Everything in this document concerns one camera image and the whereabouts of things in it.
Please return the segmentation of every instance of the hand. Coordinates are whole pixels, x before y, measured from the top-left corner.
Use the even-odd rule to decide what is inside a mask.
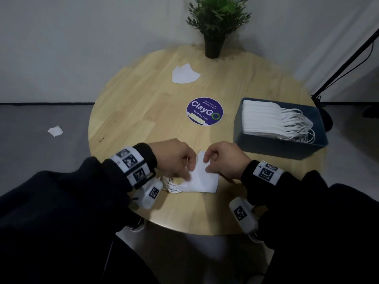
[[[230,179],[241,179],[251,159],[235,143],[218,142],[209,146],[204,154],[204,163],[209,162],[206,172],[220,173]]]
[[[196,153],[185,142],[177,138],[165,140],[163,142],[149,143],[155,158],[157,168],[167,176],[178,174],[184,180],[191,180],[188,171],[193,171],[196,165]]]

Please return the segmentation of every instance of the round wooden table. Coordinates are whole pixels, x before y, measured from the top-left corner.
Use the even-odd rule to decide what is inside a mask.
[[[171,72],[190,63],[201,74],[190,84],[174,84]],[[200,126],[186,114],[198,97],[217,100],[224,116],[215,125]],[[121,69],[105,86],[91,113],[88,139],[91,154],[99,161],[125,146],[171,138],[188,143],[196,153],[211,143],[233,141],[234,116],[243,97],[313,106],[308,93],[290,75],[261,57],[238,49],[223,48],[220,58],[208,59],[203,46],[186,45],[152,52],[133,67]],[[247,153],[302,178],[321,170],[325,149],[295,161]],[[216,194],[162,191],[151,210],[131,205],[137,214],[169,229],[199,234],[241,233],[229,202],[246,190],[220,178]]]

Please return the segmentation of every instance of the person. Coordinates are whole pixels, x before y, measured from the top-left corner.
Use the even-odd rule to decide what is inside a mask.
[[[103,163],[89,157],[73,173],[39,172],[0,197],[2,282],[158,283],[115,236],[136,216],[127,192],[154,168],[189,180],[196,154],[177,139],[125,149]],[[263,283],[377,278],[378,202],[342,184],[328,188],[316,171],[302,180],[284,172],[274,185],[253,174],[259,162],[234,143],[212,144],[209,160],[207,172],[240,179],[247,200],[268,208],[257,237],[275,252]]]

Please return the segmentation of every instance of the black plant pot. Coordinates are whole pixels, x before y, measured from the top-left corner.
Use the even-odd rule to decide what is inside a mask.
[[[222,41],[212,42],[208,41],[204,37],[205,42],[205,55],[210,59],[216,59],[220,56],[222,46],[225,42],[225,39]]]

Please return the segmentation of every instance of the white face mask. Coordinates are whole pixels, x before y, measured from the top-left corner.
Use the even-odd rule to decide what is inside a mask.
[[[284,109],[264,101],[242,103],[242,130],[245,134],[313,143],[313,123],[299,109]]]
[[[179,192],[208,192],[216,193],[218,178],[217,173],[208,173],[205,168],[210,164],[203,162],[205,151],[202,150],[196,157],[196,166],[193,172],[189,172],[191,175],[190,181],[185,181],[182,184],[174,184],[171,179],[162,177],[163,188],[171,193]]]

